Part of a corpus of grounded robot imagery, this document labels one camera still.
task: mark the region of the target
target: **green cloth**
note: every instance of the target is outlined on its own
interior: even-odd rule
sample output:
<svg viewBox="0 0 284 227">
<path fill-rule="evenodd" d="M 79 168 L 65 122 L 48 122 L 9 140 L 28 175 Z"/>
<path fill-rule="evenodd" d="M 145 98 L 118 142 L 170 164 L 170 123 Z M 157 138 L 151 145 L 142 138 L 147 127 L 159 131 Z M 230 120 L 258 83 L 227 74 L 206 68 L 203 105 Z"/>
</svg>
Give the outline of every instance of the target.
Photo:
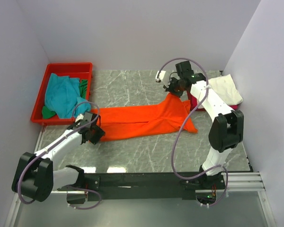
<svg viewBox="0 0 284 227">
<path fill-rule="evenodd" d="M 80 84 L 79 84 L 79 91 L 80 91 L 81 98 L 86 98 L 88 81 L 89 81 L 88 79 L 82 79 Z M 51 117 L 54 117 L 55 115 L 56 115 L 55 111 L 51 111 L 46 106 L 43 106 L 43 108 L 42 108 L 43 119 L 49 119 Z"/>
<path fill-rule="evenodd" d="M 82 79 L 79 84 L 79 91 L 81 98 L 86 98 L 87 83 L 88 83 L 87 79 Z"/>
<path fill-rule="evenodd" d="M 51 111 L 50 109 L 48 109 L 46 106 L 42 107 L 42 116 L 43 119 L 49 119 L 51 117 L 54 117 L 56 115 L 55 111 Z"/>
</svg>

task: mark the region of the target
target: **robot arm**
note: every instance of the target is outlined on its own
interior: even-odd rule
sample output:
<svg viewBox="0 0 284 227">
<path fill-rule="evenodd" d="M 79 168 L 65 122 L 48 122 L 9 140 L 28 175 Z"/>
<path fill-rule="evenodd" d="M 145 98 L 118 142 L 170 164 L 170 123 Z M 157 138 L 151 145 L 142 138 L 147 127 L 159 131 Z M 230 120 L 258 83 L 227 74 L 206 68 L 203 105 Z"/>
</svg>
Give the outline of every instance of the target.
<svg viewBox="0 0 284 227">
<path fill-rule="evenodd" d="M 183 91 L 189 90 L 192 96 L 201 101 L 206 94 L 206 81 L 202 73 L 195 74 L 190 62 L 184 61 L 176 64 L 179 79 L 166 75 L 161 71 L 156 75 L 157 82 L 163 82 L 165 91 L 180 97 Z M 233 148 L 243 140 L 243 113 L 234 111 L 209 88 L 208 96 L 202 103 L 208 112 L 213 124 L 208 135 L 211 148 L 207 159 L 202 164 L 200 171 L 205 171 L 216 165 L 223 165 Z M 214 176 L 221 172 L 221 168 L 208 171 L 207 176 Z"/>
<path fill-rule="evenodd" d="M 96 122 L 89 127 L 83 127 L 81 130 L 72 133 L 78 127 L 91 122 L 96 114 L 86 112 L 81 119 L 70 125 L 67 130 L 54 142 L 34 154 L 24 153 L 19 160 L 17 170 L 12 183 L 12 190 L 17 192 L 17 185 L 25 167 L 37 156 L 47 152 L 56 142 L 65 138 L 58 146 L 47 152 L 44 156 L 38 158 L 25 173 L 25 177 L 21 183 L 21 193 L 36 201 L 44 201 L 52 190 L 56 190 L 66 185 L 82 186 L 84 182 L 84 170 L 76 166 L 66 166 L 64 169 L 57 169 L 57 164 L 64 156 L 75 149 L 77 146 L 90 141 L 96 144 L 105 132 L 96 125 Z"/>
</svg>

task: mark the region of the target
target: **white wall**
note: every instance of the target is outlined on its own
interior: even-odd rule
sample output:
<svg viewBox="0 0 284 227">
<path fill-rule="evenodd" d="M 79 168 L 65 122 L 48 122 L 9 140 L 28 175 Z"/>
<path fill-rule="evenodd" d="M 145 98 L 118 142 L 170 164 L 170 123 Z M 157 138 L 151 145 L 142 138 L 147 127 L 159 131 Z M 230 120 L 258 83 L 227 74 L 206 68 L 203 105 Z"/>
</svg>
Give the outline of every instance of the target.
<svg viewBox="0 0 284 227">
<path fill-rule="evenodd" d="M 284 0 L 262 0 L 229 60 L 244 98 L 244 145 L 284 226 Z"/>
<path fill-rule="evenodd" d="M 30 122 L 48 58 L 15 0 L 0 0 L 0 226 L 21 154 L 34 150 L 40 127 Z"/>
<path fill-rule="evenodd" d="M 18 2 L 51 62 L 142 70 L 182 56 L 222 70 L 260 0 Z"/>
</svg>

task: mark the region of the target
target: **white cloth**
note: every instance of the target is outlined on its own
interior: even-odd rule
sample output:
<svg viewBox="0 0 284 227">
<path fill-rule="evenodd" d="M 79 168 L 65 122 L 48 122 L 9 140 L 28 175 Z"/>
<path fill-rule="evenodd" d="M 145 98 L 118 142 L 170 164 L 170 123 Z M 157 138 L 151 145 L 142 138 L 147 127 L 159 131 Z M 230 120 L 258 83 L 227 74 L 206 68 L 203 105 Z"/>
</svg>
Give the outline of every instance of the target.
<svg viewBox="0 0 284 227">
<path fill-rule="evenodd" d="M 236 89 L 230 74 L 208 80 L 210 88 L 227 104 L 237 105 L 243 102 L 243 98 Z"/>
</svg>

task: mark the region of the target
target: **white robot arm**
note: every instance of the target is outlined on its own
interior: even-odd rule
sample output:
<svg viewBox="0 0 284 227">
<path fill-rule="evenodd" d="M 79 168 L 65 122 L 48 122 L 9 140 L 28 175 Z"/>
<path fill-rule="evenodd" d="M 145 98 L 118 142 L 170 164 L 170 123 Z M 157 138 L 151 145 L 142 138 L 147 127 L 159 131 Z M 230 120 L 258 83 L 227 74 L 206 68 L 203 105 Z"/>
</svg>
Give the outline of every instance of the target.
<svg viewBox="0 0 284 227">
<path fill-rule="evenodd" d="M 165 71 L 156 75 L 156 82 L 162 82 L 165 91 L 180 97 L 183 91 L 190 90 L 199 102 L 206 94 L 206 81 L 202 73 L 195 74 L 189 61 L 176 64 L 178 79 L 170 77 Z M 208 96 L 202 103 L 208 112 L 213 125 L 209 133 L 211 148 L 207 159 L 200 170 L 207 170 L 213 166 L 223 165 L 232 149 L 243 140 L 243 113 L 234 111 L 209 87 Z M 217 175 L 221 168 L 214 168 L 206 172 L 207 176 Z"/>
</svg>

